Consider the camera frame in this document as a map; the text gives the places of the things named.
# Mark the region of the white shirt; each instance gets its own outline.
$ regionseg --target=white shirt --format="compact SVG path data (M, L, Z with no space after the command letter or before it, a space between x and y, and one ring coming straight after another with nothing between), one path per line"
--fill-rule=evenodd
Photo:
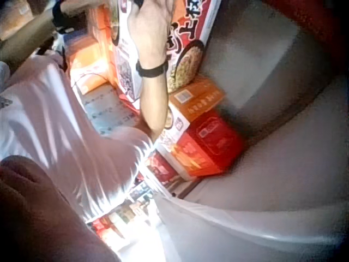
M11 77L0 62L0 159L34 160L85 222L124 200L151 151L142 131L121 127L103 138L79 105L59 56L32 56Z

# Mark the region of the black watch strap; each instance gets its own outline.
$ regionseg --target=black watch strap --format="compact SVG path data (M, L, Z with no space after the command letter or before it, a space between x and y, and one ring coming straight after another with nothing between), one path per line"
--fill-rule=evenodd
M167 72L169 68L169 62L166 60L163 64L159 65L158 67L152 68L152 69L143 69L141 67L140 61L138 60L136 64L136 70L138 71L139 75L144 78L155 78L165 72Z
M56 31L60 34L65 34L73 31L73 27L71 26L71 18L66 16L61 11L61 4L63 0L59 0L52 8L53 15L53 24L56 27Z

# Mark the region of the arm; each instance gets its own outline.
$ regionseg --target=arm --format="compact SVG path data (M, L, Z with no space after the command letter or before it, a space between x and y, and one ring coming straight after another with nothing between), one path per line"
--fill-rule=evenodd
M141 9L133 3L129 31L139 52L140 64L152 69L166 60L166 42L173 12L173 0L144 0ZM166 74L142 79L141 120L136 128L154 142L165 126L169 96Z
M69 0L61 4L61 11L68 16L74 16L97 3L101 3L101 0ZM12 73L51 36L55 30L52 19L52 9L44 11L9 39L0 43L0 61L5 62Z

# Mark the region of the noodle package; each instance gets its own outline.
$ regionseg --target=noodle package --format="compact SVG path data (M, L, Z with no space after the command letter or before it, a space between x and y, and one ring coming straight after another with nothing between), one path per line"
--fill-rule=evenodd
M167 40L167 88L169 93L189 84L198 71L203 50L221 0L176 0ZM136 109L141 77L136 70L138 53L128 32L130 0L119 0L119 39L114 47L119 88Z

